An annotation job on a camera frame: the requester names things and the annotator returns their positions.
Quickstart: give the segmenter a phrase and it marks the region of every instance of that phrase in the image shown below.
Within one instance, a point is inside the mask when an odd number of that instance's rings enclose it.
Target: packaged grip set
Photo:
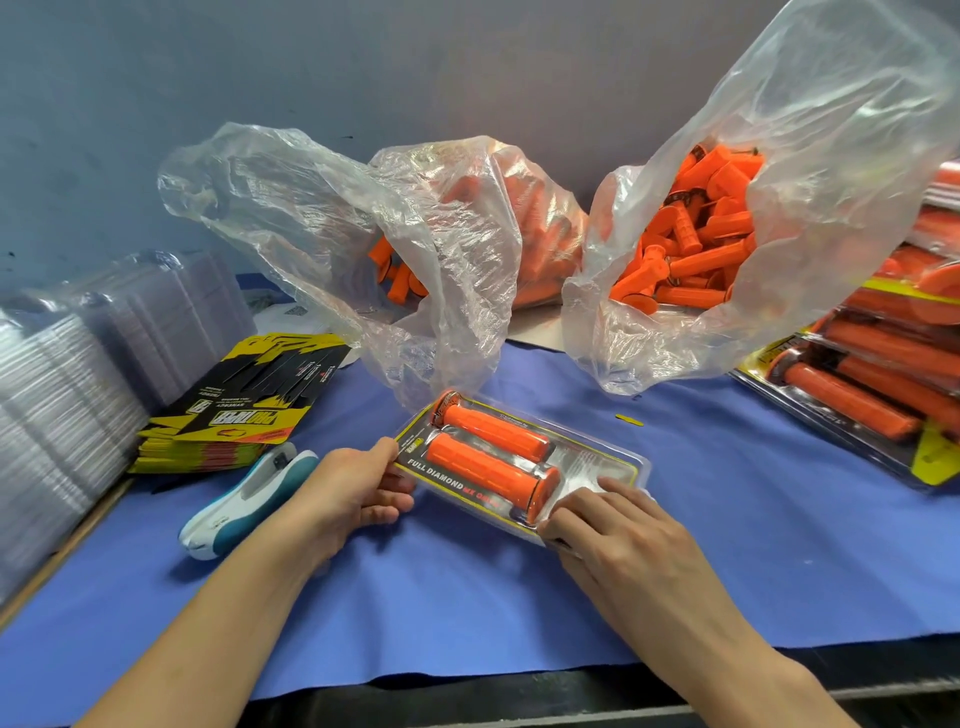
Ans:
[[[396,464],[470,513],[542,544],[537,525],[578,488],[643,488],[650,461],[484,398],[447,391],[396,436]]]

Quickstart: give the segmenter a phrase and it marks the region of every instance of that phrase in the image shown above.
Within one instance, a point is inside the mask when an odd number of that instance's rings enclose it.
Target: clear plastic bag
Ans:
[[[960,43],[892,0],[792,0],[642,168],[597,190],[583,269],[564,285],[567,352],[608,392],[717,376],[826,314],[904,239],[960,142]],[[646,316],[613,283],[695,144],[757,147],[756,252],[728,303]]]
[[[484,136],[363,164],[297,130],[226,124],[167,158],[157,184],[171,213],[318,306],[411,409],[483,384],[513,307],[559,297],[587,221],[517,147]],[[397,305],[377,283],[368,253],[381,235],[426,289],[419,304]]]

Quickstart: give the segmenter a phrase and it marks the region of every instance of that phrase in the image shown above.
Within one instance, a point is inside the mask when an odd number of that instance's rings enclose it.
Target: hand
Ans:
[[[356,528],[393,523],[414,507],[415,482],[391,468],[396,453],[389,437],[369,450],[332,450],[274,518],[311,541],[319,566]]]
[[[645,493],[601,478],[557,503],[538,529],[637,656],[694,707],[738,666],[785,660],[743,618],[687,530]]]

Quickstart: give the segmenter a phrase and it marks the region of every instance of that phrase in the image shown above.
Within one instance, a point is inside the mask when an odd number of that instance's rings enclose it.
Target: logo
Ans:
[[[210,420],[211,425],[272,425],[276,412],[270,409],[239,409],[218,412]]]
[[[188,415],[199,415],[201,412],[207,409],[211,404],[213,404],[212,400],[197,400],[190,405],[190,409],[188,409],[186,413]]]

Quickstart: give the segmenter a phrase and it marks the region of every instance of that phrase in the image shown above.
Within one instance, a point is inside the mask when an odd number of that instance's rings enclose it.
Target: left hand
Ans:
[[[369,450],[331,450],[275,519],[312,542],[319,565],[343,548],[356,528],[394,523],[414,507],[410,494],[416,483],[390,467],[396,454],[396,440],[389,437]]]

